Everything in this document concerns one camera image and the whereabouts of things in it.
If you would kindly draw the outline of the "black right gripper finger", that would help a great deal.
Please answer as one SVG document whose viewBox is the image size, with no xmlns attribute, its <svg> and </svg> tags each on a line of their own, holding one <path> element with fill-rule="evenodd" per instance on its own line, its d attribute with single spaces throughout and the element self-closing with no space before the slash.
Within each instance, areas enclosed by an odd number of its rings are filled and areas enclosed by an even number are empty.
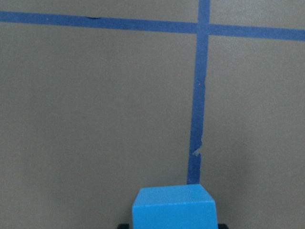
<svg viewBox="0 0 305 229">
<path fill-rule="evenodd" d="M 220 223 L 218 224 L 218 229 L 229 229 L 229 227 L 224 223 Z"/>
</svg>

